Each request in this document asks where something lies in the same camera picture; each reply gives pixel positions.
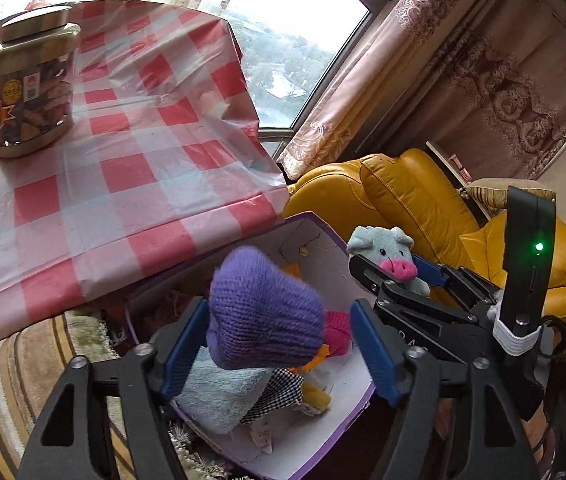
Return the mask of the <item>black white houndstooth hat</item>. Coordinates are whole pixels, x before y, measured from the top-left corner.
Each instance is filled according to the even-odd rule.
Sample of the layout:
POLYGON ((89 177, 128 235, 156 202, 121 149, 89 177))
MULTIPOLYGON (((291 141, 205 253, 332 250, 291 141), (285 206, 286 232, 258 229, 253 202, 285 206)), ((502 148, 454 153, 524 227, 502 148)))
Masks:
POLYGON ((265 390, 257 402, 241 419, 242 424, 250 424, 266 414, 303 403, 304 378, 300 375, 277 368, 272 372, 265 390))

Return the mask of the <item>red white checkered tablecloth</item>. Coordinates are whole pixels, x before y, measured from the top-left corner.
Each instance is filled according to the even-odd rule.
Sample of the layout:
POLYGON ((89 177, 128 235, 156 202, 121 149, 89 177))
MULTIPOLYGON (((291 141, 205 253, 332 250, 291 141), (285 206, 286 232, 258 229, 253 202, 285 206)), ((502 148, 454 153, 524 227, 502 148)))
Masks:
POLYGON ((289 198, 227 21, 122 0, 70 18, 74 127, 0 159, 0 340, 271 226, 289 198))

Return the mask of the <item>white purple storage box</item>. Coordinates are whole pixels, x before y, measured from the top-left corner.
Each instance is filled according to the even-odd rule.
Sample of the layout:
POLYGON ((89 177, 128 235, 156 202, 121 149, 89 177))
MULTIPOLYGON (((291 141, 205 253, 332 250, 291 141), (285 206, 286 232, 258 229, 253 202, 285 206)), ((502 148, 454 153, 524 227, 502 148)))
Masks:
POLYGON ((304 212, 165 271, 126 298, 157 348, 158 391, 260 479, 304 477, 370 400, 349 328, 365 298, 344 240, 304 212))

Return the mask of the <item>magenta knit sock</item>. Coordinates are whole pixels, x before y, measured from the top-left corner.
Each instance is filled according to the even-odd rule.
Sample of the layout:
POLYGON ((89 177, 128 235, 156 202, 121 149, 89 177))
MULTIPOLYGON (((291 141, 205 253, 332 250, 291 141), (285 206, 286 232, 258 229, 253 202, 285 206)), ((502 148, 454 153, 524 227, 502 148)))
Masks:
POLYGON ((324 343, 329 347, 329 356, 345 356, 349 352, 351 331, 348 312, 325 312, 324 343))

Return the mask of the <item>pink patterned curtain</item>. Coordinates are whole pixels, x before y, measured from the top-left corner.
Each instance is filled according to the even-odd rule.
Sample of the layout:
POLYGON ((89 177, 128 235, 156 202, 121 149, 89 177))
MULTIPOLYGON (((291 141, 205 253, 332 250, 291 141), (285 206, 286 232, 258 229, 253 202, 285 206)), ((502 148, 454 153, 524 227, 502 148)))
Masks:
POLYGON ((566 144, 559 0, 398 0, 346 58, 280 155, 298 178, 426 143, 473 177, 535 179, 566 144))

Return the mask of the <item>grey pig plush sock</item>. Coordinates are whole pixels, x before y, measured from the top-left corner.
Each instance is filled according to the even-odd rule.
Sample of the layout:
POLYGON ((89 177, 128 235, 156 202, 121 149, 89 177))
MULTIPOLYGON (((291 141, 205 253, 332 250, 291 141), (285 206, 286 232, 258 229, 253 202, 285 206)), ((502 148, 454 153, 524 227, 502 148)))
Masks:
POLYGON ((357 226, 347 242, 349 255, 364 256, 395 282, 415 294, 430 296, 430 286, 417 276, 411 249, 414 240, 399 226, 386 229, 380 226, 357 226))

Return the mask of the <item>purple knit hat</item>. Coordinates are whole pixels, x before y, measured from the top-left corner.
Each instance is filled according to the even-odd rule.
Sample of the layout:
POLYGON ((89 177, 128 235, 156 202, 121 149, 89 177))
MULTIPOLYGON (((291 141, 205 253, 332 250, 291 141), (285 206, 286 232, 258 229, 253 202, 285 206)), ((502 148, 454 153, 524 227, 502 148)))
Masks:
POLYGON ((323 345, 322 298, 261 250, 232 250, 213 274, 206 340, 225 370, 300 367, 323 345))

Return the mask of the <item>orange mesh pouch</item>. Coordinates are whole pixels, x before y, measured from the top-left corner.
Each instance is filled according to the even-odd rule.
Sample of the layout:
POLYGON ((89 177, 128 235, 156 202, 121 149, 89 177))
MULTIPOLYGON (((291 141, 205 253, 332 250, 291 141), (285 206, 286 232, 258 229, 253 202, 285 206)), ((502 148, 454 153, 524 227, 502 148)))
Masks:
POLYGON ((323 344, 318 353, 306 364, 300 367, 290 367, 289 371, 295 374, 310 372, 315 367, 323 363, 330 356, 330 346, 323 344))

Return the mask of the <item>gold lidded snack jar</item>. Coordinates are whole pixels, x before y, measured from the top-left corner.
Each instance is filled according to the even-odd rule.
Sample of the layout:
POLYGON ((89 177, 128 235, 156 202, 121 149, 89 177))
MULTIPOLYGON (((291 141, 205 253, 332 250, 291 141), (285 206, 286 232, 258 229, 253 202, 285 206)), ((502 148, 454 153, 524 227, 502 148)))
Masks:
POLYGON ((0 158, 42 150, 74 125, 74 52, 81 27, 70 6, 44 6, 0 33, 0 158))

